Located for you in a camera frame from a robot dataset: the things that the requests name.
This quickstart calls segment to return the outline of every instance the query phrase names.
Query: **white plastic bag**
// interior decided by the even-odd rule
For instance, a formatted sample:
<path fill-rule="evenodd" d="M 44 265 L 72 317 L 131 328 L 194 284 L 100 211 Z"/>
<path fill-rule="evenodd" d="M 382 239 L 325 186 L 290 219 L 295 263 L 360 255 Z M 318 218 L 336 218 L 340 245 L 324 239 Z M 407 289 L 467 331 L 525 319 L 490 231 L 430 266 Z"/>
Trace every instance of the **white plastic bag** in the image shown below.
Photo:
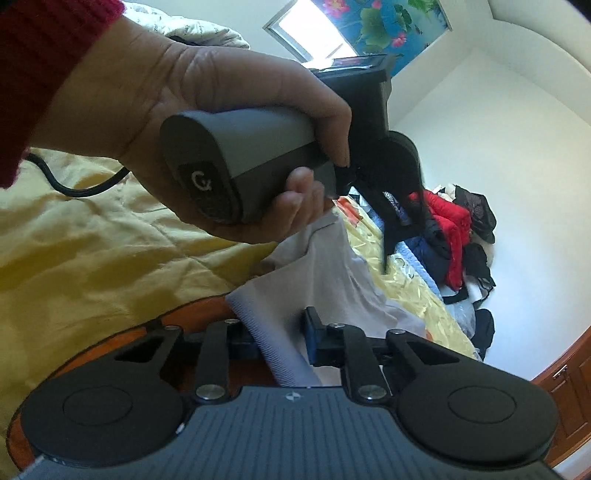
<path fill-rule="evenodd" d="M 472 338 L 476 332 L 476 312 L 474 311 L 474 305 L 472 305 L 470 298 L 452 303 L 451 305 L 445 305 L 445 308 L 456 319 L 462 332 L 468 338 Z"/>

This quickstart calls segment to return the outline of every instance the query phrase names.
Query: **gray cloth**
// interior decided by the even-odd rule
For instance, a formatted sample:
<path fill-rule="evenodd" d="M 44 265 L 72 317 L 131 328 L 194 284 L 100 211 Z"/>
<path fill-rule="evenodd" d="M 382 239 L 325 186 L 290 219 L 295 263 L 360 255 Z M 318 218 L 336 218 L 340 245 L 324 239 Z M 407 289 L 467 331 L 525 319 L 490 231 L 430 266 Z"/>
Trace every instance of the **gray cloth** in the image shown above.
<path fill-rule="evenodd" d="M 356 325 L 371 337 L 384 338 L 391 328 L 425 336 L 421 319 L 375 287 L 365 260 L 353 252 L 342 220 L 333 213 L 280 243 L 261 266 L 272 271 L 237 288 L 226 301 L 282 386 L 340 384 L 338 369 L 308 363 L 300 333 L 306 307 L 315 307 L 325 325 Z"/>

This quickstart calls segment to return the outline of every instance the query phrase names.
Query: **logo button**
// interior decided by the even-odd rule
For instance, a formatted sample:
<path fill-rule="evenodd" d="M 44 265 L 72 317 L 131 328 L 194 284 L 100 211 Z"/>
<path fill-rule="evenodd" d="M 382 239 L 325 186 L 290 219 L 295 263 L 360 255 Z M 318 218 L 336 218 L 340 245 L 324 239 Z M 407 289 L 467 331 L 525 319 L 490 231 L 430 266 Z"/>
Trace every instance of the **logo button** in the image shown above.
<path fill-rule="evenodd" d="M 210 192 L 212 190 L 212 181 L 205 179 L 205 174 L 201 170 L 195 170 L 191 173 L 191 181 L 202 192 Z"/>
<path fill-rule="evenodd" d="M 285 397 L 290 402 L 296 402 L 301 398 L 301 395 L 298 392 L 290 392 Z"/>

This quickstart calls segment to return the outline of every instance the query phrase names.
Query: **orange fabric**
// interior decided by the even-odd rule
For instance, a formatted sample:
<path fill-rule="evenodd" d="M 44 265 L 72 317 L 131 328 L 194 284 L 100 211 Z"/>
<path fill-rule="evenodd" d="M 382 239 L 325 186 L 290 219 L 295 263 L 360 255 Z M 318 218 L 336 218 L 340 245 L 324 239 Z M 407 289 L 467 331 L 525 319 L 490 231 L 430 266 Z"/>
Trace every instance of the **orange fabric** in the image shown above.
<path fill-rule="evenodd" d="M 185 334 L 205 330 L 207 325 L 220 320 L 234 318 L 234 312 L 226 304 L 224 297 L 212 297 L 198 300 L 162 317 L 163 325 L 179 325 Z M 101 343 L 79 353 L 66 362 L 49 378 L 64 374 L 87 362 L 121 348 L 146 335 L 146 327 L 139 326 L 111 336 Z M 180 392 L 186 392 L 192 386 L 195 362 L 180 362 L 170 358 L 161 371 L 161 377 Z M 275 379 L 263 360 L 231 361 L 230 390 L 236 394 L 243 385 L 276 385 Z M 7 449 L 13 462 L 21 470 L 33 463 L 35 457 L 22 431 L 20 408 L 15 413 L 8 428 Z"/>
<path fill-rule="evenodd" d="M 335 205 L 339 207 L 341 212 L 345 214 L 353 226 L 357 226 L 359 221 L 363 218 L 347 197 L 339 197 L 335 200 Z"/>

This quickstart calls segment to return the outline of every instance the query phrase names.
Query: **hand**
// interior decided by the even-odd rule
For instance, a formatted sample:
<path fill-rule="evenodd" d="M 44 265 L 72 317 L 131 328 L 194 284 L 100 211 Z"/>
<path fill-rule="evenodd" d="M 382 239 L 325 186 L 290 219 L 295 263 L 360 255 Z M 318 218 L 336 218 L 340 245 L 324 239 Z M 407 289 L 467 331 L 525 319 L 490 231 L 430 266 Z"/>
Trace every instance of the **hand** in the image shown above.
<path fill-rule="evenodd" d="M 291 173 L 260 222 L 226 226 L 197 211 L 158 148 L 160 126 L 174 113 L 263 105 L 306 113 L 328 157 L 349 164 L 349 106 L 297 62 L 239 48 L 189 47 L 121 18 L 58 91 L 33 145 L 119 160 L 182 221 L 212 235 L 279 241 L 332 206 L 310 170 Z"/>

